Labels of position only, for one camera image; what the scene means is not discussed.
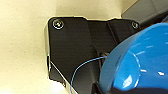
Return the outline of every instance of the black panel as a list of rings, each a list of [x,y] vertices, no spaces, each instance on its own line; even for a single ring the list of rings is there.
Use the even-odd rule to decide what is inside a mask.
[[[112,33],[118,43],[140,31],[139,23],[128,19],[112,19],[108,21]]]
[[[97,82],[92,84],[91,94],[104,94],[104,92],[102,91],[102,89],[100,88]]]
[[[54,68],[54,66],[51,64],[51,69],[49,72],[49,79],[56,80],[58,82],[61,82],[62,84],[64,82],[64,79],[62,78],[61,74]]]
[[[63,23],[54,28],[53,21],[60,19]],[[87,21],[81,17],[51,18],[48,22],[50,57],[60,72],[70,82],[75,69],[87,60],[97,57],[92,46]],[[81,67],[74,78],[73,87],[79,94],[89,94],[92,83],[98,81],[99,65],[97,61]],[[62,80],[51,69],[50,79]]]
[[[103,52],[111,52],[118,45],[107,21],[88,21],[88,25],[93,45],[99,55]]]
[[[143,23],[140,24],[141,28],[142,29],[145,29],[153,24],[157,24],[157,23],[161,23],[162,20],[168,15],[168,11],[162,13],[162,14],[159,14]]]

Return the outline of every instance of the cable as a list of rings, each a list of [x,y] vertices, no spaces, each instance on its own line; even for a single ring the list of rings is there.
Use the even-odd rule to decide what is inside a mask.
[[[72,76],[72,79],[71,79],[71,86],[70,86],[71,94],[73,94],[73,93],[72,93],[72,83],[73,83],[73,79],[74,79],[74,77],[75,77],[75,74],[76,74],[77,70],[78,70],[80,67],[82,67],[83,65],[85,65],[85,64],[87,64],[87,63],[89,63],[89,62],[92,62],[92,61],[95,61],[95,60],[99,60],[99,59],[102,59],[102,58],[107,58],[107,56],[98,57],[98,58],[95,58],[95,59],[88,60],[88,61],[82,63],[81,65],[79,65],[79,66],[75,69],[75,71],[74,71],[74,73],[73,73],[73,76]]]

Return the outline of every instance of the blue curved surface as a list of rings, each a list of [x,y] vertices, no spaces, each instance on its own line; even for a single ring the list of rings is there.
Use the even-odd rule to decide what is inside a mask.
[[[105,93],[112,87],[168,90],[168,23],[148,27],[117,46],[103,64],[99,83]]]

